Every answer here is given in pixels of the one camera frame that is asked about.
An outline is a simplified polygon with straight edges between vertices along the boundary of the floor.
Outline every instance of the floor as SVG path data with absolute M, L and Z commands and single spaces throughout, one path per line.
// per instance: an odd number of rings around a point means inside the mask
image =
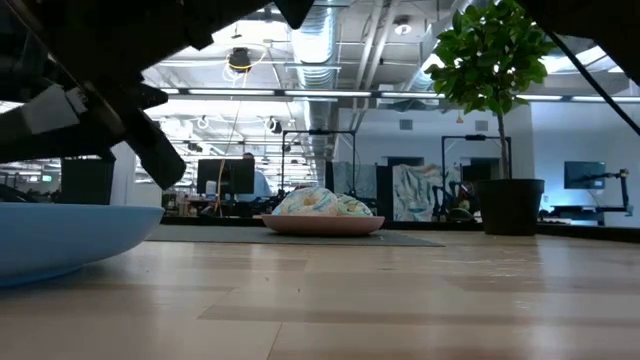
M 640 246 L 147 242 L 0 291 L 2 360 L 639 359 Z

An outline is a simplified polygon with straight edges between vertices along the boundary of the pink plate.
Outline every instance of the pink plate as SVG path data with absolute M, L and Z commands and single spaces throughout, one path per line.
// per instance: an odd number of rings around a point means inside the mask
M 364 236 L 382 226 L 383 216 L 262 215 L 267 227 L 281 234 Z

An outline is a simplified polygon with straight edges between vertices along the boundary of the potted plant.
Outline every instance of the potted plant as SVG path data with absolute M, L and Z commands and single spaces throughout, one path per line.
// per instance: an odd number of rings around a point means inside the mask
M 465 114 L 490 110 L 498 118 L 502 179 L 476 187 L 485 232 L 533 235 L 544 181 L 510 178 L 504 116 L 514 104 L 528 104 L 518 94 L 532 81 L 544 81 L 547 70 L 540 60 L 555 45 L 515 0 L 469 6 L 456 12 L 452 22 L 435 48 L 444 65 L 432 65 L 426 73 L 435 81 L 435 91 L 464 107 Z

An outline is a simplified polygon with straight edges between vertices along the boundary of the rug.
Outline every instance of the rug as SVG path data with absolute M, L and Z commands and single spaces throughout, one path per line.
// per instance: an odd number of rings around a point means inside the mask
M 363 237 L 313 237 L 281 235 L 261 227 L 171 226 L 161 225 L 147 241 L 207 242 L 231 244 L 416 246 L 443 245 L 405 234 L 379 230 Z

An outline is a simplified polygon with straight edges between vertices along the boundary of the printed artwork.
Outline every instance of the printed artwork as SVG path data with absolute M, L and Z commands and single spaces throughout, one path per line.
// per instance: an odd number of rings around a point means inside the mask
M 460 181 L 460 170 L 457 167 L 447 169 L 447 182 L 449 181 Z M 394 221 L 431 221 L 435 205 L 434 185 L 442 186 L 441 166 L 394 166 Z

